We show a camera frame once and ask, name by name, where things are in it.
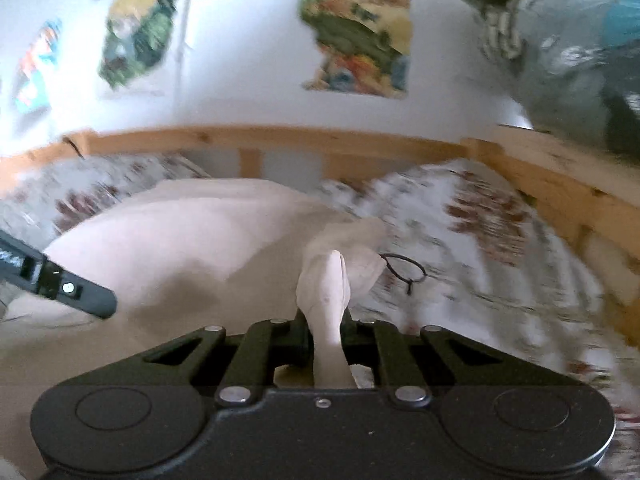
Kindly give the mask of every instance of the black device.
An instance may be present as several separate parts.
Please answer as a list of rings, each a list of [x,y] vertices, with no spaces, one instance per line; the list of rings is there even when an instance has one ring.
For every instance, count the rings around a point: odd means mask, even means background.
[[[63,269],[2,230],[0,281],[103,319],[116,312],[117,300],[112,291]]]
[[[347,313],[341,332],[375,388],[273,385],[312,358],[302,313],[65,381],[31,413],[42,480],[604,478],[615,418],[590,386],[438,326],[407,336]]]

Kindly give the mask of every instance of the beige fabric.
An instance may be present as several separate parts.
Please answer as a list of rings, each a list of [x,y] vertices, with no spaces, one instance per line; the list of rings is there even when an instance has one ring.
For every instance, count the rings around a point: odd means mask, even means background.
[[[101,321],[33,296],[9,306],[0,323],[0,455],[29,479],[43,472],[28,416],[62,380],[208,324],[233,334],[292,318],[305,254],[338,248],[344,272],[359,276],[353,290],[366,292],[382,270],[371,251],[382,235],[378,221],[258,180],[164,182],[85,221],[46,253],[114,290],[118,311]],[[342,290],[343,269],[325,284]]]

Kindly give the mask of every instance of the wooden bed frame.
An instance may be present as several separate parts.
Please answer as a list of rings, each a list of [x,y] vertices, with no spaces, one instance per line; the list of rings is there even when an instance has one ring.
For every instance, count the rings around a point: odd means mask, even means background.
[[[398,165],[479,160],[526,195],[559,236],[607,287],[610,322],[640,345],[640,168],[621,164],[554,137],[497,126],[492,142],[460,144],[388,134],[295,126],[188,126],[98,136],[79,132],[46,148],[0,158],[0,192],[22,172],[60,158],[117,153],[239,150],[240,175],[262,176],[270,151],[319,153],[323,176],[346,182],[370,180]]]

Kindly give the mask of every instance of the screw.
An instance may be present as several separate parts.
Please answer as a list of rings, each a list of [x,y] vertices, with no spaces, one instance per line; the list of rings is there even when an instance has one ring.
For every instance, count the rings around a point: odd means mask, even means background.
[[[316,408],[328,408],[329,406],[331,406],[331,401],[329,399],[316,400]]]
[[[420,402],[427,397],[427,392],[420,386],[400,386],[396,390],[396,399],[402,402]]]
[[[227,386],[220,391],[220,399],[233,404],[243,404],[251,398],[251,390],[244,386]]]

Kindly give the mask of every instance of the black string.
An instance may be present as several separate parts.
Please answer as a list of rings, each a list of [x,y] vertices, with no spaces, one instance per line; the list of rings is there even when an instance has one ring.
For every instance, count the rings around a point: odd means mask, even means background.
[[[402,254],[395,254],[395,253],[382,253],[380,254],[380,257],[386,261],[386,268],[389,269],[389,271],[401,282],[404,282],[407,284],[407,288],[406,288],[406,293],[408,296],[411,295],[413,289],[414,289],[414,283],[422,283],[424,281],[424,279],[427,277],[427,269],[425,269],[420,263],[416,262],[415,260],[412,260],[411,258],[408,258],[407,256],[402,256]],[[396,260],[402,260],[404,262],[408,262],[416,267],[418,267],[418,269],[420,269],[420,272],[422,273],[422,276],[417,279],[417,280],[412,280],[411,278],[405,278],[404,276],[401,276],[400,274],[398,274],[398,272],[393,268],[393,266],[391,265],[391,263],[389,263],[389,258],[395,258]]]
[[[62,137],[62,142],[66,142],[67,144],[69,144],[80,158],[84,158],[84,155],[80,152],[75,142],[73,142],[71,139],[69,139],[68,137]]]

